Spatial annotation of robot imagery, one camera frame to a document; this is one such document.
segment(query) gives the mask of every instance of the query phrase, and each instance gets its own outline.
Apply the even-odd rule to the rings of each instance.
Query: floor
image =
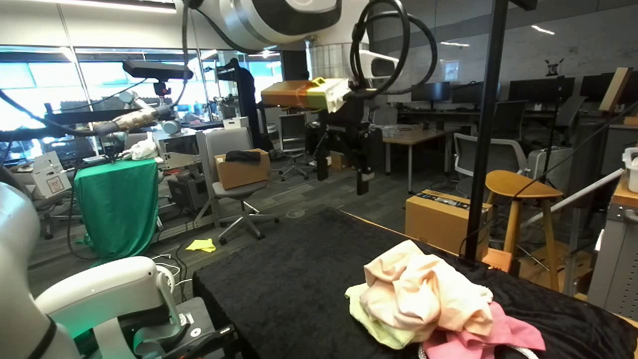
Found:
[[[415,159],[421,163],[421,167],[415,167],[415,192],[421,190],[439,190],[439,192],[451,192],[455,194],[459,188],[457,176],[443,174],[441,157],[437,159],[439,149],[425,149]],[[355,172],[353,170],[341,170],[329,176],[325,182],[317,182],[315,176],[309,180],[303,180],[301,176],[287,178],[281,182],[277,176],[273,176],[267,190],[257,192],[251,198],[251,204],[263,212],[277,214],[279,224],[263,224],[261,230],[265,234],[263,242],[267,242],[267,236],[273,232],[285,230],[289,222],[295,222],[303,216],[309,216],[313,212],[319,212],[321,208],[337,208],[351,212],[355,216],[361,216],[365,220],[377,222],[389,230],[403,232],[403,218],[405,218],[405,200],[407,194],[407,170],[405,163],[399,153],[397,167],[393,167],[393,174],[377,174],[377,178],[371,184],[371,192],[367,196],[355,194]],[[273,174],[277,174],[279,168],[285,168],[287,161],[273,163]],[[507,216],[497,216],[497,232],[507,222]],[[542,246],[540,238],[540,226],[534,230],[522,232],[522,244],[528,244],[530,252],[538,250]],[[229,238],[227,246],[217,248],[213,254],[201,254],[201,252],[186,252],[186,246],[190,246],[193,240],[205,240],[215,238],[223,228],[203,228],[197,232],[190,232],[172,240],[164,240],[160,244],[154,244],[146,256],[156,258],[164,256],[170,260],[164,260],[166,264],[174,264],[172,268],[180,270],[182,290],[176,292],[178,302],[182,298],[190,298],[190,276],[197,272],[199,268],[205,268],[207,264],[219,262],[227,258],[229,254],[241,252],[245,246],[255,244],[255,238],[251,238],[247,232],[235,232],[235,236]],[[568,216],[558,216],[556,220],[556,238],[562,240],[560,248],[566,248],[566,234],[568,234]],[[594,232],[584,232],[584,242],[588,244]],[[66,226],[58,226],[58,232],[52,240],[42,240],[32,256],[28,280],[32,286],[32,294],[38,296],[52,284],[74,276],[82,270],[88,270],[92,266],[98,266],[92,258],[92,254],[82,248],[80,240],[84,236],[82,226],[72,226],[70,236],[66,234]],[[576,272],[588,272],[588,258],[586,254],[576,256]],[[544,286],[544,270],[538,268],[534,262],[522,256],[520,266],[520,278],[536,282]]]

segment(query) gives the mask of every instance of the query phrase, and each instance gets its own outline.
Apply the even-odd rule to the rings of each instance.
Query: wall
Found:
[[[42,3],[0,3],[0,25],[0,45],[182,49],[182,11],[178,15],[152,15]],[[227,49],[199,15],[190,19],[190,47]]]
[[[447,49],[439,47],[441,63],[433,81],[445,79],[445,65],[459,65],[457,81],[461,85],[481,83],[485,79],[487,65],[487,47],[489,47],[489,13],[473,11],[479,17],[475,19],[457,19],[445,11],[437,13],[437,23],[433,13],[437,11],[435,0],[413,5],[409,11],[423,19],[429,27],[435,29],[437,41],[455,41],[465,43],[471,49]],[[509,13],[509,31],[505,39],[503,53],[503,71],[501,83],[524,81],[524,79],[544,79],[546,61],[560,63],[560,77],[582,79],[588,75],[612,73],[618,67],[638,69],[638,33],[634,23],[638,17],[638,7],[626,7],[622,0],[606,0],[604,7],[582,0],[580,7],[568,9],[566,0],[552,3],[552,9],[544,9],[548,3],[540,3],[540,9],[534,13],[522,13],[511,9]],[[556,33],[556,37],[538,35],[530,25],[540,25]],[[385,55],[399,55],[395,39],[397,33],[389,31],[389,25],[383,25],[385,31],[373,33],[373,49]],[[401,85],[411,85],[425,73],[429,65],[429,53],[423,47],[423,39],[415,37],[411,61],[407,63],[407,75],[401,77]]]

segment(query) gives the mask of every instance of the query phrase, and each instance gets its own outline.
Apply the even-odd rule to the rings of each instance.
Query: black tablecloth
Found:
[[[417,348],[391,352],[349,316],[345,290],[363,284],[363,266],[391,250],[399,234],[325,210],[283,224],[277,234],[193,276],[215,326],[233,324],[247,358],[417,358]],[[493,290],[503,310],[542,332],[538,358],[632,358],[636,330],[604,310],[457,258],[437,254],[471,282]]]

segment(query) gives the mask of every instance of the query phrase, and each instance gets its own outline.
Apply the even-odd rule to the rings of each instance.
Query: orange box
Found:
[[[271,174],[271,159],[259,149],[253,153],[261,155],[259,165],[225,163],[225,157],[215,157],[217,178],[225,190],[267,182]]]
[[[457,254],[465,250],[469,200],[425,190],[405,202],[405,234],[433,248]],[[493,206],[483,206],[483,222]],[[481,232],[477,258],[487,252],[489,228]]]

